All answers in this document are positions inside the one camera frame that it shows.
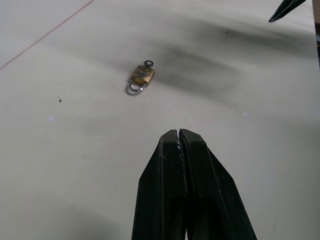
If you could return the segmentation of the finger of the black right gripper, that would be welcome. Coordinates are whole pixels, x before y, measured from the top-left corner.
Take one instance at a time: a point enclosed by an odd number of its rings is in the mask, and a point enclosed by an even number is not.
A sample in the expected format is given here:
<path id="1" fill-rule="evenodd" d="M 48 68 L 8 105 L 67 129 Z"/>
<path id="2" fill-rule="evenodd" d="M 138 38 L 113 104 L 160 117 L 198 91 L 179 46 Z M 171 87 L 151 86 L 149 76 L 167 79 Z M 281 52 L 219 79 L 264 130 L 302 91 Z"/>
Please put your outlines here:
<path id="1" fill-rule="evenodd" d="M 305 1 L 306 0 L 283 0 L 282 3 L 277 8 L 277 10 L 274 12 L 274 14 L 270 17 L 268 22 L 273 23 L 283 18 L 284 16 L 289 14 L 291 11 L 293 11 L 295 8 L 300 6 Z"/>

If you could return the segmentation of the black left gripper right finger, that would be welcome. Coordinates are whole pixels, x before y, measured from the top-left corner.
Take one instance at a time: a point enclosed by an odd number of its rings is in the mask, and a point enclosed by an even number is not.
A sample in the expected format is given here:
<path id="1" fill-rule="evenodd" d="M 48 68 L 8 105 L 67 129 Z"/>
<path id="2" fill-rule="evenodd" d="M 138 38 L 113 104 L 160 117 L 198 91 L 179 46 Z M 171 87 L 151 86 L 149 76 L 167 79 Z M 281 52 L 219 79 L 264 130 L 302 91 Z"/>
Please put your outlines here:
<path id="1" fill-rule="evenodd" d="M 197 133 L 179 131 L 189 190 L 188 240 L 258 240 L 237 186 Z"/>

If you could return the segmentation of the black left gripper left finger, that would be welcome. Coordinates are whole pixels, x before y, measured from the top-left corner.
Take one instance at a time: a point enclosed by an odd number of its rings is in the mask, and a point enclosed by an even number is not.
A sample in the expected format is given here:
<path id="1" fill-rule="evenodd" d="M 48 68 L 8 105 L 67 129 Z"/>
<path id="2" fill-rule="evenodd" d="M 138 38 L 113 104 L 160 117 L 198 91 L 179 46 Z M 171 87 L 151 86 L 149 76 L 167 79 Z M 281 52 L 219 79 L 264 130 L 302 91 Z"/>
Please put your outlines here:
<path id="1" fill-rule="evenodd" d="M 185 240 L 186 169 L 176 130 L 163 134 L 137 188 L 131 240 Z"/>

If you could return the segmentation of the small brass padlock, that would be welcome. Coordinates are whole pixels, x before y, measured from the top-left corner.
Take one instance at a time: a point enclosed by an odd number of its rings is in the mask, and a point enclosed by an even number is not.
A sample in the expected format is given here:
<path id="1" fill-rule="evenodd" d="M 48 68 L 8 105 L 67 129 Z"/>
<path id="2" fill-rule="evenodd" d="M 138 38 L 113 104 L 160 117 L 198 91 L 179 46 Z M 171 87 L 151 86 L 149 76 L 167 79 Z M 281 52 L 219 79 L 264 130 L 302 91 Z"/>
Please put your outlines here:
<path id="1" fill-rule="evenodd" d="M 138 65 L 128 79 L 126 92 L 131 96 L 139 95 L 150 84 L 155 73 L 150 67 Z"/>

